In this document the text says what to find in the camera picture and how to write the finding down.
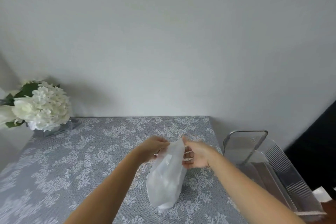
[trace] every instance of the person's left hand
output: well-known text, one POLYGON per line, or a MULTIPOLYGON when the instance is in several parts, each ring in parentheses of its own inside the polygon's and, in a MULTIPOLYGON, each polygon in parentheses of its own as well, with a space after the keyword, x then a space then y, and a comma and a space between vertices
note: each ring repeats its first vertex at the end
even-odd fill
POLYGON ((156 158, 156 153, 161 149, 166 148, 170 143, 163 137, 151 136, 148 137, 143 143, 136 147, 142 163, 156 158))

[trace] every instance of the person's right hand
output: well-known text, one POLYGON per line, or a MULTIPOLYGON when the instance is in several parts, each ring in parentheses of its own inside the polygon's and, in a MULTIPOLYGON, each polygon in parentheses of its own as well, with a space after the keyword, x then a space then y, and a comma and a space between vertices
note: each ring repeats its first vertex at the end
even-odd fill
POLYGON ((209 157, 217 151, 203 142, 189 141, 185 136, 182 136, 182 140, 186 146, 183 158, 193 158, 187 161, 183 160, 182 165, 187 169, 208 167, 209 157))

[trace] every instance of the black object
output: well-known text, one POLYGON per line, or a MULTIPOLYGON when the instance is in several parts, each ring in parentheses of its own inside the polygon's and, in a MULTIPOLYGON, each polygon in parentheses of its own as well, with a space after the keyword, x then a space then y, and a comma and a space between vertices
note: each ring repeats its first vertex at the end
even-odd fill
POLYGON ((336 101, 285 154, 311 190, 322 186, 336 200, 336 101))

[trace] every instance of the flower bouquet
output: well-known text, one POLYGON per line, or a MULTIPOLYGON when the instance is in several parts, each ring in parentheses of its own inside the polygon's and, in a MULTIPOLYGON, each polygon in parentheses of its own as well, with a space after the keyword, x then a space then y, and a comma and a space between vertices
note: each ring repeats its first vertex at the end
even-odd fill
POLYGON ((68 122, 70 110, 69 97, 60 85, 32 81, 0 100, 0 126, 26 123, 31 130, 51 131, 68 122))

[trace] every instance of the hand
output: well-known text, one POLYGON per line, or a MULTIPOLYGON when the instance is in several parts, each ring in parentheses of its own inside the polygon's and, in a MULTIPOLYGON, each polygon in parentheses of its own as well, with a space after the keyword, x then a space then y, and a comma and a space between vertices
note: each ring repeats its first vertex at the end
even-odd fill
POLYGON ((217 151, 203 142, 189 141, 185 136, 182 136, 182 140, 186 146, 183 158, 193 158, 187 161, 183 160, 182 165, 187 169, 194 167, 208 167, 209 157, 213 152, 217 151))
POLYGON ((135 148, 139 152, 142 163, 150 161, 157 156, 154 155, 158 153, 161 149, 166 148, 170 143, 159 136, 148 137, 143 143, 135 148))

